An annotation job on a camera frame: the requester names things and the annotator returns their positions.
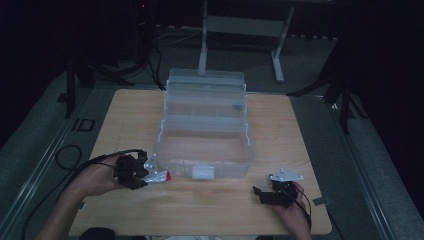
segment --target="dark background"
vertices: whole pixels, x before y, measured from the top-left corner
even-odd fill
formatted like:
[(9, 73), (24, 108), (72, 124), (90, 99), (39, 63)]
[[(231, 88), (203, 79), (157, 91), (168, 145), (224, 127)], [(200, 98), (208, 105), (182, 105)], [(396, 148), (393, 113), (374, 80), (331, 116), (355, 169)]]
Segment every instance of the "dark background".
[[(209, 9), (218, 15), (284, 19), (287, 5), (278, 2), (268, 1), (258, 8), (255, 1), (216, 0)], [(1, 2), (1, 146), (47, 85), (65, 71), (69, 56), (78, 53), (99, 64), (116, 65), (121, 53), (125, 56), (124, 45), (140, 44), (123, 39), (134, 39), (127, 34), (134, 32), (131, 14), (146, 14), (141, 4), (151, 7), (149, 13), (162, 27), (201, 26), (202, 1)], [(338, 38), (324, 73), (354, 71), (353, 91), (423, 215), (423, 4), (418, 0), (296, 1), (296, 6), (289, 34)]]

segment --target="metal stand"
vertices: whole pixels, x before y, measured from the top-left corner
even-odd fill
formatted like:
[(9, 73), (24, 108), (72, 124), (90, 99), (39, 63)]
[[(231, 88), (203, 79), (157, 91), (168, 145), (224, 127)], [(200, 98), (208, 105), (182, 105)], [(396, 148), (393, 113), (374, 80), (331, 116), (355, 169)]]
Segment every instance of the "metal stand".
[(128, 82), (125, 79), (121, 78), (114, 72), (111, 72), (109, 69), (90, 61), (87, 58), (75, 58), (70, 56), (66, 63), (66, 114), (65, 119), (68, 119), (75, 108), (75, 75), (78, 76), (78, 79), (83, 87), (93, 87), (95, 80), (92, 76), (92, 69), (102, 74), (106, 78), (126, 86), (134, 86), (134, 83)]
[(353, 74), (354, 73), (352, 72), (348, 72), (345, 74), (338, 74), (338, 75), (327, 77), (324, 79), (318, 78), (318, 80), (315, 83), (305, 88), (302, 88), (296, 92), (286, 93), (286, 95), (291, 97), (300, 97), (314, 89), (317, 89), (326, 84), (330, 84), (330, 88), (327, 90), (327, 92), (324, 95), (324, 100), (326, 103), (334, 104), (337, 101), (337, 99), (340, 97), (340, 95), (343, 94), (341, 114), (340, 114), (340, 125), (343, 131), (346, 134), (349, 134), (349, 130), (347, 127), (347, 119), (349, 117), (350, 92), (351, 92)]
[(290, 22), (293, 17), (294, 7), (290, 7), (285, 21), (258, 20), (245, 18), (232, 18), (208, 15), (208, 1), (204, 0), (203, 5), (203, 26), (202, 26), (202, 48), (200, 50), (199, 69), (200, 76), (205, 75), (208, 47), (206, 44), (208, 32), (235, 33), (257, 36), (279, 37), (280, 41), (275, 50), (271, 52), (271, 59), (274, 66), (275, 79), (279, 83), (284, 82), (283, 71), (281, 69), (280, 55)]

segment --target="wooden table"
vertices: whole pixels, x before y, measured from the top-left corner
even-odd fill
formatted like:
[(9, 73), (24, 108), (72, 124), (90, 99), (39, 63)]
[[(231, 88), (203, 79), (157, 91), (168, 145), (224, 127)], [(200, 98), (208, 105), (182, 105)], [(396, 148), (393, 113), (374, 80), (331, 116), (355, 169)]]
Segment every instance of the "wooden table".
[[(118, 90), (94, 146), (92, 157), (141, 148), (152, 152), (163, 116), (163, 92)], [(290, 100), (283, 95), (249, 94), (248, 120), (256, 161), (243, 179), (211, 181), (174, 177), (166, 183), (121, 189), (88, 197), (70, 235), (95, 226), (118, 235), (279, 235), (288, 234), (252, 186), (271, 191), (267, 176), (286, 168), (305, 177), (301, 185), (312, 205), (312, 233), (331, 231), (321, 192)]]

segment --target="person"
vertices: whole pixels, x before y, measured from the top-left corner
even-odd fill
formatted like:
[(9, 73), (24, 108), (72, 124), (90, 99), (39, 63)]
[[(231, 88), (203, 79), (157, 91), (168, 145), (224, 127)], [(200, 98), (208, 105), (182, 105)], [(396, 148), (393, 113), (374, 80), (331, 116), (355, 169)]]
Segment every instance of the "person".
[[(297, 182), (293, 182), (293, 184), (297, 189), (296, 201), (303, 207), (303, 209), (305, 209), (305, 203), (303, 202), (304, 189)], [(312, 239), (309, 224), (305, 218), (305, 213), (297, 204), (292, 204), (288, 208), (284, 208), (283, 206), (273, 206), (273, 208), (280, 216), (287, 229), (298, 240)]]
[[(68, 233), (84, 198), (124, 188), (113, 177), (113, 166), (116, 165), (118, 158), (119, 156), (109, 157), (100, 164), (92, 164), (85, 168), (60, 194), (36, 240), (68, 239)], [(303, 188), (296, 182), (295, 185), (298, 190), (297, 201), (305, 207), (302, 200)], [(297, 204), (292, 204), (287, 209), (282, 206), (273, 207), (288, 230), (298, 240), (312, 239), (304, 213)]]

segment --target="plastic container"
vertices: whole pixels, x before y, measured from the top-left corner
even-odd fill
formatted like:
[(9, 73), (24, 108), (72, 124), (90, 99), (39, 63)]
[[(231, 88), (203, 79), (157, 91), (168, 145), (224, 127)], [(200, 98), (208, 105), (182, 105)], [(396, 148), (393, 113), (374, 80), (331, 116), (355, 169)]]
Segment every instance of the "plastic container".
[(173, 176), (243, 178), (254, 162), (243, 74), (172, 69), (152, 157)]

